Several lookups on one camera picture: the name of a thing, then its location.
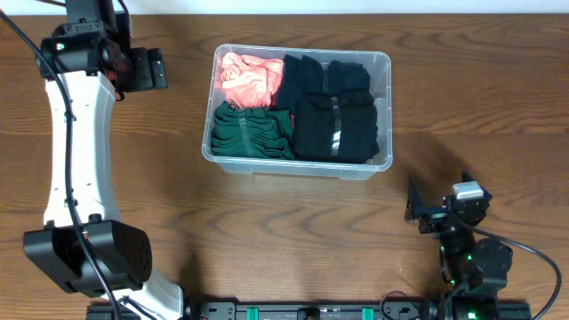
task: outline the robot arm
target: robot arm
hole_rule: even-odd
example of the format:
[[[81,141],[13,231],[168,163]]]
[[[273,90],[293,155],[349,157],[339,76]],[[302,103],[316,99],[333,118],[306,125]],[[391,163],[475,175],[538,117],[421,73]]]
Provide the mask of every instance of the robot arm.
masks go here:
[[[116,92],[124,97],[123,92],[166,87],[162,54],[130,47],[128,17],[116,19],[111,0],[68,0],[67,10],[69,24],[45,38],[42,53],[56,67],[76,117],[71,177],[85,238],[119,301],[127,298],[126,307],[143,319],[179,319],[182,289],[152,268],[147,235],[120,222],[110,165]],[[107,298],[76,244],[65,193],[65,106],[57,84],[38,65],[52,111],[52,185],[44,229],[24,235],[24,251],[65,292]]]

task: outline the folded black shirt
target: folded black shirt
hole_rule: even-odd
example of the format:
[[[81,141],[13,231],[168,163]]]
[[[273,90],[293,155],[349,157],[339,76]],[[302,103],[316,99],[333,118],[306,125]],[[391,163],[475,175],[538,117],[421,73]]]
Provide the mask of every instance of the folded black shirt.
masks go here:
[[[323,68],[310,57],[286,55],[276,108],[294,115],[297,158],[349,164],[373,158],[379,152],[377,110],[369,89],[362,65],[334,60]]]
[[[332,97],[306,95],[299,100],[294,118],[294,154],[304,161],[364,164],[379,152],[376,121],[369,91],[344,93],[338,97],[337,110]],[[333,154],[335,132],[336,138],[340,136],[337,155]]]

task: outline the pink cloth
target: pink cloth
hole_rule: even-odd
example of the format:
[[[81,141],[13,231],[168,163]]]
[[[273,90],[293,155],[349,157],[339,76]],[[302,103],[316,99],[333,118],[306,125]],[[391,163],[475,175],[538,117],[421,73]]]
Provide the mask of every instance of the pink cloth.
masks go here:
[[[229,52],[223,57],[220,80],[226,100],[245,107],[269,107],[283,81],[283,61]]]

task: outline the folded clothing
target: folded clothing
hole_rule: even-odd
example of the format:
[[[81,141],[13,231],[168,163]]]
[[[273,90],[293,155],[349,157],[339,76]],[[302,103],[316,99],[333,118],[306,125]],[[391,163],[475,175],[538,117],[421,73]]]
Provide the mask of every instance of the folded clothing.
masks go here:
[[[217,156],[293,160],[293,128],[288,111],[235,108],[223,102],[215,109],[212,152]]]
[[[276,108],[294,115],[299,160],[364,164],[379,152],[370,79],[360,64],[284,57]]]
[[[364,164],[378,152],[377,109],[369,91],[346,92],[337,98],[305,95],[294,117],[294,154],[305,161]],[[334,139],[339,138],[333,152]]]
[[[269,107],[283,80],[283,61],[227,53],[221,60],[221,89],[240,108]]]
[[[370,75],[360,64],[334,60],[324,70],[320,62],[310,57],[298,59],[287,54],[276,108],[295,115],[296,104],[306,93],[338,96],[343,92],[369,89]]]

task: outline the green clamp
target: green clamp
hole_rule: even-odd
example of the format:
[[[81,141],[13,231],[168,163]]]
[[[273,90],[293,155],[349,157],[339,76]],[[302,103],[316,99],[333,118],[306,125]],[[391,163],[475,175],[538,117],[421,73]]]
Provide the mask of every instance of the green clamp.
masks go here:
[[[259,320],[259,310],[257,308],[247,308],[247,320]]]
[[[373,320],[373,308],[362,308],[362,320]]]

